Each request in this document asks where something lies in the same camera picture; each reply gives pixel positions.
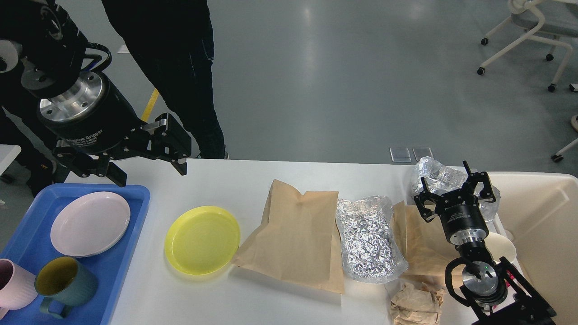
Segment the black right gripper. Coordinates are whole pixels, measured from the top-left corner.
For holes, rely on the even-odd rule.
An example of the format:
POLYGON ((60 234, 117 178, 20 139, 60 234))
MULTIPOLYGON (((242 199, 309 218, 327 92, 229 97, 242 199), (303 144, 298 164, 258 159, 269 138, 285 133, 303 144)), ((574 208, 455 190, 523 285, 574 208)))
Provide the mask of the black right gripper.
POLYGON ((493 185, 487 172, 471 171, 467 161, 462 161, 468 177, 462 192, 438 195, 429 191, 425 177, 421 177, 422 191, 414 196, 414 202, 422 219, 429 223, 438 214, 446 240, 455 246, 470 242, 483 242, 489 229, 481 214, 480 202, 496 202, 493 185), (427 208, 427 202, 434 209, 427 208))

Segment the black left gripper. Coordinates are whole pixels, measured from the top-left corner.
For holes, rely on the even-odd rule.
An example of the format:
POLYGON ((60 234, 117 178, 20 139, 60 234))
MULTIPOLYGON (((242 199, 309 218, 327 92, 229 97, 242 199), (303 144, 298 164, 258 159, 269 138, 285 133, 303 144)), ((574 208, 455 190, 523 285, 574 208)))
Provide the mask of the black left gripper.
POLYGON ((122 159, 144 157, 171 163, 186 175, 192 138, 170 113, 152 123, 139 119, 130 103, 102 73, 83 71, 63 94, 42 99, 37 116, 56 134, 52 150, 57 161, 75 175, 105 177, 125 187, 126 173, 109 157, 122 149, 122 159))

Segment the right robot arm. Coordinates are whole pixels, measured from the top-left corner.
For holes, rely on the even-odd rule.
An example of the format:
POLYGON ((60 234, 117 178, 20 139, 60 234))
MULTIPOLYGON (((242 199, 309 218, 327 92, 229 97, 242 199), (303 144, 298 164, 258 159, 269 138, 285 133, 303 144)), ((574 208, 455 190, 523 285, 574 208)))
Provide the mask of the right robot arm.
POLYGON ((469 307, 479 325, 553 325, 556 312, 506 257, 496 263, 485 239, 489 236, 481 202, 495 202, 488 173, 473 172, 463 162, 467 177, 457 189, 432 193, 425 177, 414 196, 420 216, 431 222, 438 216, 446 241, 459 257, 445 268, 448 293, 469 307))

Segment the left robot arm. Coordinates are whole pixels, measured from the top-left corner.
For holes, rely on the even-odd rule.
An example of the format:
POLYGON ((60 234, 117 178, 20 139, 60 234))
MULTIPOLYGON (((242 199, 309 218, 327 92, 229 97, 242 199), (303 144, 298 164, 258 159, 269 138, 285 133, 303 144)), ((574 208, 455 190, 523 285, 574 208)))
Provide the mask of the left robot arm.
POLYGON ((56 134, 52 154, 78 177, 124 187, 115 162, 167 161, 186 175, 192 138, 169 113, 146 123, 104 74, 110 50, 91 43, 53 0, 1 2, 2 72, 23 68, 20 83, 40 102, 38 120, 56 134))

